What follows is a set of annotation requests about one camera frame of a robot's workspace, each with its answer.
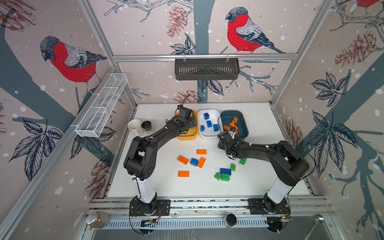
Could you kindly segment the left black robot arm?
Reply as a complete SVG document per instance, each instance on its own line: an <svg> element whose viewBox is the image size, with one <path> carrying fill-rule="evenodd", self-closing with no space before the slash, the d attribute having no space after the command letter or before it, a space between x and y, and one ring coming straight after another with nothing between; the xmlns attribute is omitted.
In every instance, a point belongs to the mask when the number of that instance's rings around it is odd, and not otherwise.
<svg viewBox="0 0 384 240"><path fill-rule="evenodd" d="M137 183L139 206L150 214L157 207L157 193L150 177L156 167L158 150L170 140L197 126L193 110L178 105L176 112L178 114L167 120L165 126L154 134L143 138L135 137L124 161L124 168Z"/></svg>

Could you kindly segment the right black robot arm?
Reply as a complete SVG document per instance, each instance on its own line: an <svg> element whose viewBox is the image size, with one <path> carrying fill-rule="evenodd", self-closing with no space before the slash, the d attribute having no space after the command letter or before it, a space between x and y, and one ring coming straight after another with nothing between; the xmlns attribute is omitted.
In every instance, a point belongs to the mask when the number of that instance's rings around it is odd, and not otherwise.
<svg viewBox="0 0 384 240"><path fill-rule="evenodd" d="M218 134L218 139L218 148L230 159L256 159L272 165L277 178L263 198L264 210L271 214L282 206L283 200L310 168L296 147L286 141L272 145L238 142L229 132Z"/></svg>

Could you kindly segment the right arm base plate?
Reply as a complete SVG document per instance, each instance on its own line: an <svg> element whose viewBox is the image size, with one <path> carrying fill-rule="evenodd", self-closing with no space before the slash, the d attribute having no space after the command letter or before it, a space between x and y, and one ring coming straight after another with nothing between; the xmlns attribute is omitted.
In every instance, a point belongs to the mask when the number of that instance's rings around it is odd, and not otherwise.
<svg viewBox="0 0 384 240"><path fill-rule="evenodd" d="M248 199L248 209L251 215L290 215L291 209L287 198L279 204L267 197Z"/></svg>

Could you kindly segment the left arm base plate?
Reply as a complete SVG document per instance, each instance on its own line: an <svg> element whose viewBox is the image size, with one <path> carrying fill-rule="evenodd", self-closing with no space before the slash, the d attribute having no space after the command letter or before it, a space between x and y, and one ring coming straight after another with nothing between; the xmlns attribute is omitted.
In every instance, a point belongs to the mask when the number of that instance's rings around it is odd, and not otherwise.
<svg viewBox="0 0 384 240"><path fill-rule="evenodd" d="M170 200L158 200L157 196L148 204L141 201L138 197L134 197L130 202L129 216L168 216L170 214L170 207Z"/></svg>

